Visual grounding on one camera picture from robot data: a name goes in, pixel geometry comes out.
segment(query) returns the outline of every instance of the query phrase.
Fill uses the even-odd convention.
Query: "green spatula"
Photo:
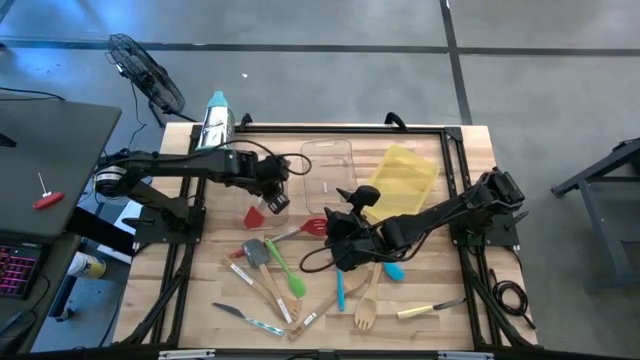
[[[287,264],[284,263],[284,260],[282,260],[282,257],[280,256],[280,253],[278,253],[278,249],[273,244],[273,242],[271,242],[271,240],[266,239],[265,244],[273,254],[273,257],[276,258],[276,260],[278,260],[278,263],[280,264],[280,266],[282,266],[282,269],[284,269],[284,271],[287,273],[287,281],[289,282],[289,290],[291,290],[291,293],[298,299],[303,297],[304,294],[307,292],[307,288],[304,286],[302,279],[294,275],[289,270],[289,268],[287,267]]]

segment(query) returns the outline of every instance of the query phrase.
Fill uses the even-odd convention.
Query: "butter knife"
[[[244,314],[242,314],[242,312],[240,310],[234,308],[233,306],[220,304],[220,303],[213,303],[213,306],[215,306],[215,307],[217,307],[219,309],[222,309],[222,310],[228,312],[231,315],[235,315],[235,316],[237,316],[237,317],[239,317],[241,319],[244,319],[244,320],[250,322],[251,324],[253,324],[253,325],[255,325],[255,326],[259,327],[259,328],[267,330],[268,332],[270,332],[272,334],[276,334],[278,336],[284,336],[284,330],[278,329],[278,328],[273,327],[271,325],[267,325],[267,324],[265,324],[265,323],[263,323],[261,321],[248,318],[248,317],[244,316]]]

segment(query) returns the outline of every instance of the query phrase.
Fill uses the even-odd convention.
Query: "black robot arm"
[[[494,215],[517,211],[524,200],[509,173],[497,168],[484,173],[463,194],[417,215],[398,215],[375,225],[369,224],[361,214],[364,206],[375,205],[380,197],[375,188],[361,186],[353,194],[340,193],[354,207],[349,214],[325,208],[328,221],[325,245],[331,249],[336,266],[343,271],[371,261],[410,260],[431,231],[452,222],[464,223],[470,234],[482,234],[492,226]]]
[[[206,177],[261,197],[275,214],[289,204],[283,191],[283,183],[289,178],[287,160],[278,155],[259,160],[253,151],[218,148],[190,155],[164,155],[123,149],[101,158],[95,175],[98,193],[111,198],[127,196],[161,213],[163,220],[174,230],[190,221],[187,200],[166,196],[143,182],[144,178]]]

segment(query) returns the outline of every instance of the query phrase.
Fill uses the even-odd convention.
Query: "rgb keyboard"
[[[0,244],[0,297],[27,297],[36,278],[40,252],[40,249]]]

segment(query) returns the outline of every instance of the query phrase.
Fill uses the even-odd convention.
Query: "gray spatula head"
[[[264,247],[262,241],[258,239],[250,239],[242,244],[244,254],[252,268],[265,264],[269,261],[269,252]]]

